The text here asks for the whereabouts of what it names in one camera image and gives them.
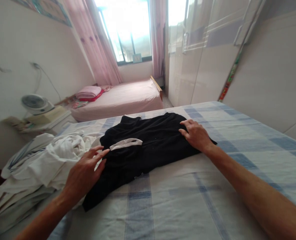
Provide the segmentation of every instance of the poster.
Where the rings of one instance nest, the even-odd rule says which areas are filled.
[[[13,0],[35,12],[52,18],[58,22],[71,27],[71,22],[63,8],[57,0]]]

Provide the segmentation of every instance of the wardrobe door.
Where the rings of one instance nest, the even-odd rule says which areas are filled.
[[[262,0],[214,0],[191,104],[217,101]]]
[[[169,90],[174,106],[190,104],[213,0],[168,1]]]

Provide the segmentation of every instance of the person's left hand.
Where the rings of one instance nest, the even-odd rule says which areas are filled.
[[[95,166],[109,152],[109,149],[101,153],[97,152],[103,148],[103,146],[97,146],[90,149],[70,170],[66,185],[60,194],[69,207],[74,207],[98,181],[105,168],[106,159],[101,161],[96,171]]]

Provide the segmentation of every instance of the picture frame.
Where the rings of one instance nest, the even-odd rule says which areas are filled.
[[[12,0],[46,17],[52,18],[69,27],[71,22],[63,6],[57,0]]]
[[[136,53],[132,55],[132,61],[133,63],[140,63],[142,62],[141,53]]]

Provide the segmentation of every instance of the window frame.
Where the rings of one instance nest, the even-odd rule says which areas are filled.
[[[151,31],[150,31],[150,9],[149,9],[149,0],[143,0],[145,2],[147,2],[147,5],[148,5],[148,17],[149,17],[149,37],[150,37],[150,52],[151,52],[151,56],[148,56],[148,57],[142,57],[142,62],[149,62],[149,61],[152,61],[152,49],[151,49]],[[102,10],[105,10],[106,8],[104,7],[98,7],[98,11],[99,11],[99,14],[102,18],[102,21],[104,23],[104,28],[106,30],[106,33],[107,33],[107,36],[108,36],[108,41],[109,41],[109,44],[110,44],[110,47],[114,53],[114,56],[115,56],[115,60],[117,62],[117,66],[124,66],[124,65],[129,65],[129,64],[134,64],[133,61],[131,62],[126,62],[126,59],[125,59],[125,54],[124,54],[124,51],[123,51],[123,47],[122,47],[122,44],[121,44],[121,40],[120,40],[120,37],[119,37],[119,34],[118,34],[118,39],[119,39],[119,45],[120,45],[120,49],[121,49],[121,53],[122,53],[122,57],[123,57],[123,61],[117,61],[116,59],[116,54],[114,52],[114,48],[113,48],[113,45],[112,45],[112,41],[110,39],[110,36],[109,36],[109,32],[108,32],[108,28],[107,28],[107,25],[106,25],[106,21],[105,21],[105,18],[104,18],[104,15],[102,13]],[[134,54],[136,54],[136,50],[135,50],[135,45],[134,45],[134,39],[132,37],[132,33],[130,34],[130,38],[131,38],[131,43],[132,43],[132,49],[133,49],[133,52]]]

